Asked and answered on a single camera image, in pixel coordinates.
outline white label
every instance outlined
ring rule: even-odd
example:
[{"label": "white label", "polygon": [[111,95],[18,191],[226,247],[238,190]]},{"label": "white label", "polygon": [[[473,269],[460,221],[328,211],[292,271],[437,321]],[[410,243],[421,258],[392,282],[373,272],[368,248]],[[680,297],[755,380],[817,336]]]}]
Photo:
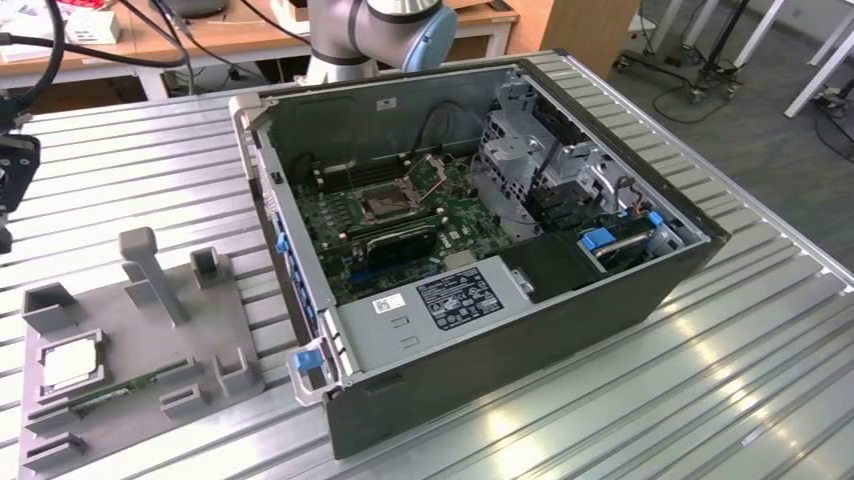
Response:
[{"label": "white label", "polygon": [[400,308],[405,305],[402,301],[402,295],[394,293],[389,297],[380,298],[378,300],[373,300],[373,310],[376,313],[390,312],[394,308]]},{"label": "white label", "polygon": [[381,100],[376,101],[376,111],[381,112],[384,110],[393,110],[394,108],[397,108],[397,98],[392,97],[392,98],[382,98]]}]

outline table leg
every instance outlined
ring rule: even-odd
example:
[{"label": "table leg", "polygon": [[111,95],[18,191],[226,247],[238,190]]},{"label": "table leg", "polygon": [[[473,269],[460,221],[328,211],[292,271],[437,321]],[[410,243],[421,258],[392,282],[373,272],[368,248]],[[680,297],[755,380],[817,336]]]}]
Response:
[{"label": "table leg", "polygon": [[836,70],[836,67],[848,56],[851,48],[854,48],[854,32],[848,33],[848,36],[844,39],[844,42],[841,42],[841,45],[839,45],[836,52],[832,54],[832,57],[829,57],[829,60],[827,60],[827,63],[815,74],[815,77],[812,77],[812,80],[809,80],[809,83],[800,92],[800,95],[797,95],[797,98],[791,103],[788,110],[785,110],[785,116],[788,118],[793,118],[795,115],[797,115],[800,109],[803,108],[803,105],[805,105],[805,103],[812,98],[812,95],[815,95],[815,92],[827,80],[827,77],[829,77],[832,72]]},{"label": "table leg", "polygon": [[489,35],[489,43],[485,47],[485,58],[500,57],[506,53],[506,43],[509,42],[509,22],[494,23],[492,25],[492,35]]},{"label": "table leg", "polygon": [[779,13],[779,9],[785,3],[785,0],[773,0],[764,17],[761,17],[761,21],[759,22],[759,26],[756,30],[752,32],[749,36],[749,40],[747,40],[747,44],[741,49],[741,53],[737,54],[737,58],[735,59],[735,68],[741,68],[744,64],[749,61],[749,57],[752,56],[752,52],[756,50],[759,46],[759,42],[764,38],[765,33],[771,29],[771,25],[773,24],[773,19],[776,18],[776,14]]},{"label": "table leg", "polygon": [[669,33],[669,27],[672,26],[672,21],[675,20],[679,9],[681,8],[681,3],[683,0],[669,0],[667,11],[661,17],[661,22],[655,28],[655,35],[652,35],[652,41],[649,42],[652,54],[657,53],[657,49],[661,48],[661,43],[664,42],[664,38],[667,38],[667,33]]},{"label": "table leg", "polygon": [[705,6],[703,6],[703,10],[699,12],[693,25],[691,25],[691,30],[684,37],[685,47],[692,47],[696,44],[696,39],[699,38],[699,34],[703,32],[703,28],[705,28],[705,24],[708,23],[708,19],[711,18],[715,8],[717,8],[717,3],[720,3],[720,0],[708,0],[705,2]]},{"label": "table leg", "polygon": [[140,67],[135,69],[135,77],[142,84],[148,100],[165,100],[169,98],[169,92],[165,90],[162,77],[160,76],[161,73],[162,71],[158,68]]},{"label": "table leg", "polygon": [[854,22],[854,8],[848,12],[848,14],[844,17],[844,19],[841,20],[841,23],[839,24],[836,29],[829,34],[829,38],[827,38],[827,41],[821,45],[821,48],[819,48],[817,52],[815,52],[815,56],[812,57],[812,59],[808,62],[809,65],[815,66],[821,62],[821,60],[824,58],[824,55],[827,55],[827,52],[829,51],[832,46],[836,44],[836,41],[839,40],[839,37],[841,36],[844,31],[848,29],[848,26],[851,25],[851,22]]}]

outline computer case side panel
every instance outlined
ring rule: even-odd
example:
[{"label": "computer case side panel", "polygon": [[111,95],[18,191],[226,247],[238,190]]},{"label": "computer case side panel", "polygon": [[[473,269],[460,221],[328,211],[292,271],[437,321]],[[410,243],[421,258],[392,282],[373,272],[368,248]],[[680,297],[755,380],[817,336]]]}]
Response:
[{"label": "computer case side panel", "polygon": [[325,401],[334,458],[433,420],[640,323],[723,244],[713,238],[338,392]]}]

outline slotted metal surface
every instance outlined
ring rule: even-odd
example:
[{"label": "slotted metal surface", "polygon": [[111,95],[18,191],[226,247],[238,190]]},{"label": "slotted metal surface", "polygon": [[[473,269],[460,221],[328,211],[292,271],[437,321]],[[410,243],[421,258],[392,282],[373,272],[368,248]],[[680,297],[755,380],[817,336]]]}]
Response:
[{"label": "slotted metal surface", "polygon": [[226,95],[47,115],[0,257],[0,480],[15,470],[25,285],[121,280],[117,233],[160,262],[233,258],[268,389],[65,478],[851,478],[851,276],[571,59],[529,57],[733,237],[647,321],[345,461],[282,369],[294,344]]}]

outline blue latch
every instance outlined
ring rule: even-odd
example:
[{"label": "blue latch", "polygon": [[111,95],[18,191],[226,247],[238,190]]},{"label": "blue latch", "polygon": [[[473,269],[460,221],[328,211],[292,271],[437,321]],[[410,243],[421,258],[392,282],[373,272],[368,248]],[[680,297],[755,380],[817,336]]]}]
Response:
[{"label": "blue latch", "polygon": [[296,357],[293,358],[293,363],[296,364],[296,370],[298,370],[298,373],[305,373],[308,370],[313,370],[320,367],[322,362],[322,352],[320,352],[320,350],[297,352]]},{"label": "blue latch", "polygon": [[613,235],[611,235],[607,228],[596,228],[581,236],[581,244],[589,251],[613,243],[615,241],[616,238],[613,238]]},{"label": "blue latch", "polygon": [[288,237],[284,234],[284,232],[280,232],[278,238],[276,238],[276,252],[281,254],[288,251],[288,248],[289,248]]},{"label": "blue latch", "polygon": [[645,218],[649,220],[649,223],[656,227],[661,223],[664,223],[664,219],[661,218],[661,215],[657,212],[649,212],[649,216]]}]

